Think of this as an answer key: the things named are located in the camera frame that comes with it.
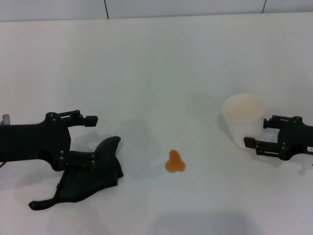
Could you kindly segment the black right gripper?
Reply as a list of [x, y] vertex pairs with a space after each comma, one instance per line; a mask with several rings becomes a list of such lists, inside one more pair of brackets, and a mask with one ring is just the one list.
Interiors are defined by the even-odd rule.
[[245, 137], [245, 147], [255, 149], [257, 155], [279, 156], [288, 161], [297, 154], [313, 154], [313, 127], [304, 124], [301, 117], [273, 115], [264, 119], [263, 128], [280, 129], [278, 143]]

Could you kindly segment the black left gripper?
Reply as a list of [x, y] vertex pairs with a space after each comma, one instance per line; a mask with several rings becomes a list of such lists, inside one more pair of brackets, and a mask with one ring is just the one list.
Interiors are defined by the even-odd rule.
[[37, 124], [2, 125], [0, 127], [0, 161], [43, 160], [55, 171], [93, 169], [94, 152], [69, 151], [68, 127], [95, 127], [97, 116], [83, 116], [80, 110], [48, 113]]

